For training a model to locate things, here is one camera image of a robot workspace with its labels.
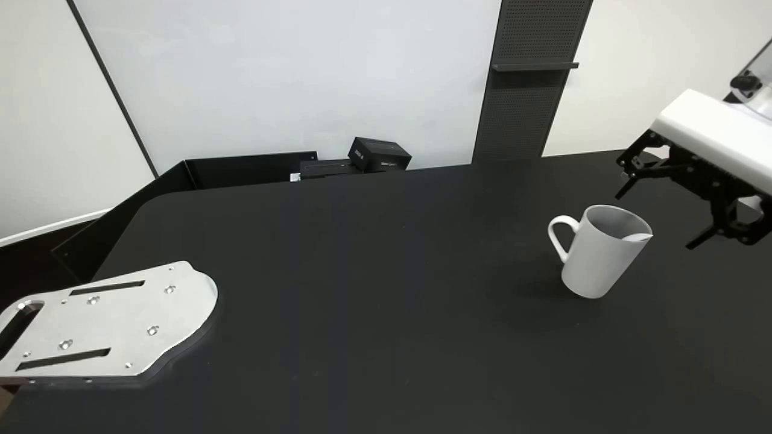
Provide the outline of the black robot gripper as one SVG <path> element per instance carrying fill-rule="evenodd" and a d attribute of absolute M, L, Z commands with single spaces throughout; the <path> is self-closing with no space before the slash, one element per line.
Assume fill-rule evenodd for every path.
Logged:
<path fill-rule="evenodd" d="M 652 148 L 670 148 L 670 152 L 661 159 L 646 152 Z M 615 164 L 624 175 L 617 199 L 624 199 L 645 178 L 670 178 L 710 204 L 713 225 L 687 242 L 687 248 L 698 248 L 713 236 L 727 236 L 745 246 L 755 246 L 772 233 L 772 199 L 768 194 L 710 164 L 696 152 L 680 149 L 674 141 L 655 130 L 643 132 L 634 141 L 634 149 L 624 149 Z M 748 195 L 760 199 L 760 214 L 752 223 L 740 223 L 739 204 Z"/>

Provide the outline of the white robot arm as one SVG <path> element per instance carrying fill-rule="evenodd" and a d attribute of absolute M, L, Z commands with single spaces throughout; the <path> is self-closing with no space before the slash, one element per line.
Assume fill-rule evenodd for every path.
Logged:
<path fill-rule="evenodd" d="M 772 233 L 772 41 L 728 82 L 723 100 L 696 89 L 679 94 L 617 158 L 627 183 L 670 178 L 710 204 L 713 236 L 757 243 Z"/>

